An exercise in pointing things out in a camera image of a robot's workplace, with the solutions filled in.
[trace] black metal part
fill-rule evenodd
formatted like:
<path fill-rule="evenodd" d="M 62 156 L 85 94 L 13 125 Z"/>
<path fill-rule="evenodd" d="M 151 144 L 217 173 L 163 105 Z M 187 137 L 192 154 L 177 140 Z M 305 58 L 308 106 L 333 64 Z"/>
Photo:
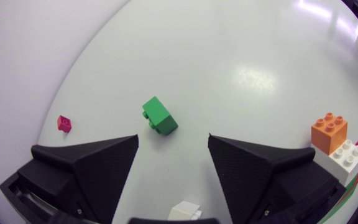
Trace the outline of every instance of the black metal part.
<path fill-rule="evenodd" d="M 34 159 L 0 188 L 29 223 L 48 223 L 63 212 L 110 224 L 138 147 L 137 136 L 76 146 L 33 146 Z"/>
<path fill-rule="evenodd" d="M 208 147 L 233 224 L 268 223 L 275 215 L 290 223 L 322 218 L 345 191 L 313 162 L 310 147 L 280 149 L 212 135 Z"/>

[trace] white lego brick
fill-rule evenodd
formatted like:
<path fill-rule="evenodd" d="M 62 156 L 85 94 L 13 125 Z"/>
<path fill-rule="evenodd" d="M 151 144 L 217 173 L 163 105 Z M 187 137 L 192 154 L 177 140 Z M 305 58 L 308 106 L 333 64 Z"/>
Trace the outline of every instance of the white lego brick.
<path fill-rule="evenodd" d="M 316 146 L 311 145 L 316 151 L 314 161 L 326 169 L 343 186 L 347 186 L 358 174 L 358 146 L 351 140 L 346 140 L 330 155 L 325 154 Z"/>
<path fill-rule="evenodd" d="M 168 220 L 197 220 L 202 213 L 199 208 L 199 205 L 182 201 L 171 209 Z"/>

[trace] white table surface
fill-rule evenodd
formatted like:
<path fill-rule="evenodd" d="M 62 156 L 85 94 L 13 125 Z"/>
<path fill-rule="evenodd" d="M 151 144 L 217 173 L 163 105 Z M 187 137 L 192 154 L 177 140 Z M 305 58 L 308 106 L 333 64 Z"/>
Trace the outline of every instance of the white table surface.
<path fill-rule="evenodd" d="M 357 35 L 341 1 L 132 1 L 71 68 L 38 143 L 138 134 L 113 223 L 166 219 L 182 200 L 230 223 L 208 133 L 296 149 L 330 111 L 358 140 Z M 153 96 L 179 125 L 169 136 L 142 116 Z M 60 114 L 71 119 L 69 134 L 57 131 Z M 346 222 L 357 206 L 358 187 L 331 221 Z"/>

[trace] green lego brick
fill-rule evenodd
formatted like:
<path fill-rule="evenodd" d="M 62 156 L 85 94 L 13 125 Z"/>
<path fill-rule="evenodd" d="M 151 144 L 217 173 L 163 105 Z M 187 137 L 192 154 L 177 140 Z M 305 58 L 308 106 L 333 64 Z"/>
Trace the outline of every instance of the green lego brick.
<path fill-rule="evenodd" d="M 341 197 L 341 199 L 339 199 L 339 201 L 335 205 L 335 207 L 333 207 L 333 209 L 331 209 L 327 213 L 327 215 L 322 219 L 322 221 L 320 223 L 324 223 L 329 218 L 331 218 L 331 216 L 333 216 L 349 200 L 349 198 L 352 196 L 352 194 L 353 194 L 353 192 L 354 192 L 354 190 L 356 189 L 356 186 L 357 186 L 357 184 L 355 184 L 356 183 L 356 178 L 357 178 L 357 176 L 355 176 L 353 178 L 353 180 L 346 186 L 346 191 L 343 194 L 343 196 Z"/>
<path fill-rule="evenodd" d="M 149 119 L 149 125 L 159 134 L 168 135 L 178 127 L 164 105 L 157 97 L 151 98 L 143 105 L 143 116 Z"/>

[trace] lego stud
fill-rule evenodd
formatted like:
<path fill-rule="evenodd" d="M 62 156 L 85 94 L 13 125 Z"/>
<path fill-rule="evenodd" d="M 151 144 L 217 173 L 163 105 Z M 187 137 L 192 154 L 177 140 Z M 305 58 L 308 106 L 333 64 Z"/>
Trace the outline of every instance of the lego stud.
<path fill-rule="evenodd" d="M 343 149 L 336 149 L 335 152 L 334 152 L 334 157 L 336 159 L 339 159 L 342 157 L 342 154 L 343 154 Z"/>
<path fill-rule="evenodd" d="M 358 146 L 356 146 L 353 150 L 353 156 L 358 156 Z"/>
<path fill-rule="evenodd" d="M 335 119 L 335 124 L 342 124 L 343 123 L 343 117 L 342 116 L 337 116 Z"/>
<path fill-rule="evenodd" d="M 350 149 L 352 147 L 352 141 L 351 140 L 346 140 L 344 143 L 343 143 L 343 146 L 342 146 L 344 149 Z"/>
<path fill-rule="evenodd" d="M 150 126 L 150 128 L 152 128 L 152 129 L 155 129 L 155 126 L 154 126 L 154 124 L 153 124 L 153 122 L 149 122 L 149 126 Z"/>
<path fill-rule="evenodd" d="M 316 121 L 316 126 L 317 127 L 321 127 L 323 124 L 324 124 L 324 120 L 321 119 L 321 118 Z"/>
<path fill-rule="evenodd" d="M 334 118 L 334 115 L 332 113 L 326 113 L 326 117 L 324 118 L 326 121 L 330 121 Z"/>
<path fill-rule="evenodd" d="M 329 124 L 327 124 L 327 126 L 326 126 L 326 132 L 334 131 L 334 129 L 335 129 L 335 124 L 334 124 L 334 123 L 329 123 Z"/>
<path fill-rule="evenodd" d="M 352 165 L 353 160 L 354 160 L 353 156 L 348 156 L 343 163 L 345 166 L 349 167 Z"/>
<path fill-rule="evenodd" d="M 143 111 L 142 115 L 143 115 L 143 117 L 146 118 L 146 119 L 149 118 L 149 116 L 147 115 L 146 111 Z"/>

